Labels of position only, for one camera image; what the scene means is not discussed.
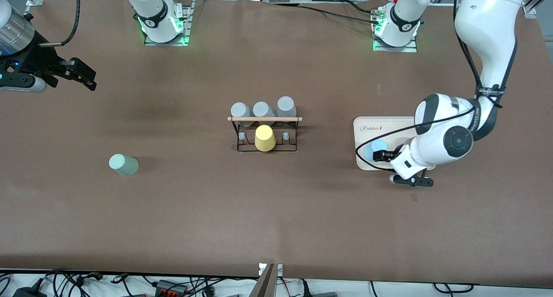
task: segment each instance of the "black wire rack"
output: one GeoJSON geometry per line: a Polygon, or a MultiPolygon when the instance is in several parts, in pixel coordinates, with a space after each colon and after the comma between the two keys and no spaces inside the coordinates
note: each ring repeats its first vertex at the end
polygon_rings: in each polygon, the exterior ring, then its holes
{"type": "Polygon", "coordinates": [[[262,152],[255,147],[255,130],[263,122],[274,122],[273,129],[276,144],[270,152],[295,152],[298,151],[298,126],[303,121],[301,117],[229,117],[236,133],[236,150],[245,152],[262,152]],[[251,126],[242,126],[241,122],[253,122],[251,126]]]}

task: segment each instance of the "brown table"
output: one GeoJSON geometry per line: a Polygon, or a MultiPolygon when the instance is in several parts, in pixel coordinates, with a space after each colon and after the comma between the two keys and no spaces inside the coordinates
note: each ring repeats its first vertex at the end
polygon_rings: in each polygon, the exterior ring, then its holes
{"type": "MultiPolygon", "coordinates": [[[[74,2],[33,13],[59,41],[74,2]]],[[[536,20],[519,16],[494,132],[412,189],[358,169],[352,124],[472,96],[450,7],[427,10],[416,54],[373,52],[365,23],[260,2],[207,2],[181,48],[144,47],[132,15],[83,0],[58,51],[97,71],[95,92],[0,93],[1,267],[255,276],[282,262],[291,278],[553,285],[553,69],[536,20]],[[304,118],[298,152],[236,153],[231,105],[282,95],[304,118]],[[109,169],[114,153],[140,173],[109,169]]]]}

